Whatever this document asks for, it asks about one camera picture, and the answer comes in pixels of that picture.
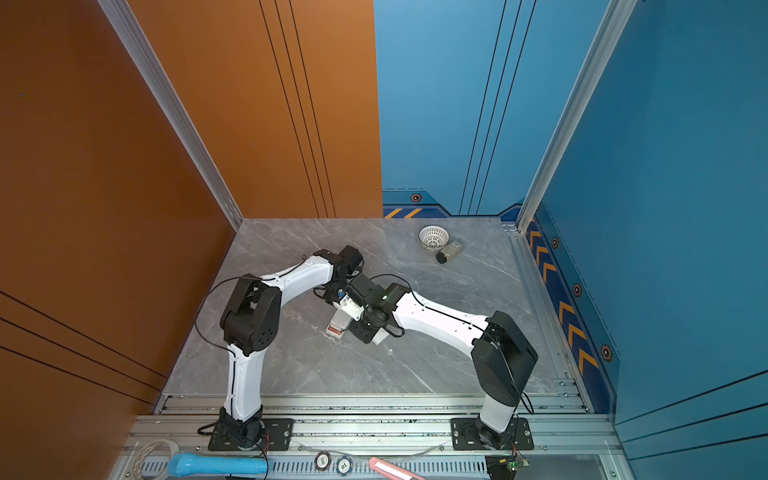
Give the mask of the aluminium corner post right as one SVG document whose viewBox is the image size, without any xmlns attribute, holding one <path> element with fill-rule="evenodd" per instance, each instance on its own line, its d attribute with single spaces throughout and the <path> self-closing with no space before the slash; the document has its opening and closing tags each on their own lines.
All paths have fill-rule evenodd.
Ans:
<svg viewBox="0 0 768 480">
<path fill-rule="evenodd" d="M 637 0 L 608 3 L 515 221 L 518 233 L 533 220 L 636 5 Z"/>
</svg>

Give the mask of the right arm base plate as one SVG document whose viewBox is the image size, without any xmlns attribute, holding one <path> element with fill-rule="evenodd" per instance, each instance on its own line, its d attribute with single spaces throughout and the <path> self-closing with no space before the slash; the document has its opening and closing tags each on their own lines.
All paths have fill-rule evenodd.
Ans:
<svg viewBox="0 0 768 480">
<path fill-rule="evenodd" d="M 452 418 L 451 440 L 457 451 L 532 451 L 533 434 L 527 419 L 513 417 L 507 428 L 499 433 L 481 422 L 480 418 Z"/>
</svg>

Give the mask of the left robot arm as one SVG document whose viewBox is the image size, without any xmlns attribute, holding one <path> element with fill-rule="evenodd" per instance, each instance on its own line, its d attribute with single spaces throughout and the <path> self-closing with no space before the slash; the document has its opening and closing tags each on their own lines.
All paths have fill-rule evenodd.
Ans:
<svg viewBox="0 0 768 480">
<path fill-rule="evenodd" d="M 362 264 L 359 250 L 346 246 L 338 254 L 319 250 L 277 273 L 237 279 L 220 319 L 230 363 L 227 395 L 213 425 L 210 450 L 248 451 L 264 445 L 262 374 L 266 353 L 279 331 L 282 307 L 317 288 L 326 293 L 325 300 L 339 300 Z"/>
</svg>

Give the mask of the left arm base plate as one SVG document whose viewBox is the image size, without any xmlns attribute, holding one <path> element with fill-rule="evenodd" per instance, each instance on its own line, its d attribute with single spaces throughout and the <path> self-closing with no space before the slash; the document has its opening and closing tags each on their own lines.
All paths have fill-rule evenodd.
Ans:
<svg viewBox="0 0 768 480">
<path fill-rule="evenodd" d="M 248 420 L 237 420 L 221 409 L 218 419 L 200 427 L 197 433 L 203 434 L 209 427 L 209 451 L 287 451 L 294 420 L 264 418 L 259 412 Z"/>
</svg>

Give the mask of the small green circuit board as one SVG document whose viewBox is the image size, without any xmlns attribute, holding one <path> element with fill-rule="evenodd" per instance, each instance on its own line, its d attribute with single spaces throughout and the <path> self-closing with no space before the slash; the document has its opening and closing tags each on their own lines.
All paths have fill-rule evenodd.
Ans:
<svg viewBox="0 0 768 480">
<path fill-rule="evenodd" d="M 521 471 L 530 467 L 525 457 L 486 456 L 485 462 L 490 480 L 515 480 Z"/>
</svg>

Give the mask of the patterned white ceramic bowl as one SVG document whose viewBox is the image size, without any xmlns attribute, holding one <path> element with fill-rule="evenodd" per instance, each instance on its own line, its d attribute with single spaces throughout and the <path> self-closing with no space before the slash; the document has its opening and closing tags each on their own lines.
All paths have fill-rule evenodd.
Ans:
<svg viewBox="0 0 768 480">
<path fill-rule="evenodd" d="M 428 225 L 419 231 L 418 238 L 424 248 L 439 251 L 449 243 L 450 234 L 443 227 Z"/>
</svg>

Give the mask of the glass jar with black lid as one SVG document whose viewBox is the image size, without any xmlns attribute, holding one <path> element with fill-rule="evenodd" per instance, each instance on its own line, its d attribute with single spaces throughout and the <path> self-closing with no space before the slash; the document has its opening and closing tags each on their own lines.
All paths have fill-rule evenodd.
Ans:
<svg viewBox="0 0 768 480">
<path fill-rule="evenodd" d="M 460 255 L 463 251 L 463 248 L 464 245 L 460 241 L 452 241 L 443 246 L 437 252 L 435 258 L 440 264 L 445 264 Z"/>
</svg>

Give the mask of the aluminium corner post left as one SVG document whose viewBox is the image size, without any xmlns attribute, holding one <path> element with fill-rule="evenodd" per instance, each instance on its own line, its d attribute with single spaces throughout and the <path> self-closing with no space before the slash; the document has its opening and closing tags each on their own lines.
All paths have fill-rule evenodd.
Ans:
<svg viewBox="0 0 768 480">
<path fill-rule="evenodd" d="M 221 211 L 237 231 L 244 216 L 129 2 L 98 0 L 98 4 Z"/>
</svg>

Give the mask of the aluminium corner post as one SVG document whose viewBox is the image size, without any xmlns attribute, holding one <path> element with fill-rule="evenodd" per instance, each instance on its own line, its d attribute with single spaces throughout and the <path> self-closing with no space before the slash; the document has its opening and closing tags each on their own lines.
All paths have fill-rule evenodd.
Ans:
<svg viewBox="0 0 768 480">
<path fill-rule="evenodd" d="M 237 231 L 244 216 L 129 2 L 98 0 L 98 4 L 221 211 Z"/>
<path fill-rule="evenodd" d="M 515 221 L 518 233 L 533 220 L 636 5 L 637 0 L 608 3 Z"/>
</svg>

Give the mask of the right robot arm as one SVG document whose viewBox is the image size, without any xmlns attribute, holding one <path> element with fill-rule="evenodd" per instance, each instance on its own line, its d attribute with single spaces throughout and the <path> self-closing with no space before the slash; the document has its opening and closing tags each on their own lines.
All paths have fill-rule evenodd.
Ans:
<svg viewBox="0 0 768 480">
<path fill-rule="evenodd" d="M 407 285 L 384 288 L 364 275 L 332 291 L 331 299 L 351 320 L 358 339 L 371 343 L 378 334 L 401 337 L 420 333 L 472 360 L 485 394 L 478 427 L 496 436 L 509 428 L 539 356 L 512 317 L 461 312 L 430 301 Z"/>
</svg>

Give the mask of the clear tape roll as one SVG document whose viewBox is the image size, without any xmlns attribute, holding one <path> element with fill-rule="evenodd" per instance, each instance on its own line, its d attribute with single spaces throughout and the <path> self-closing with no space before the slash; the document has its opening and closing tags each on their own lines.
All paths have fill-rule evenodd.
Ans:
<svg viewBox="0 0 768 480">
<path fill-rule="evenodd" d="M 180 453 L 180 446 L 173 440 L 156 439 L 147 443 L 135 456 L 129 469 L 129 479 L 169 479 L 170 460 Z"/>
</svg>

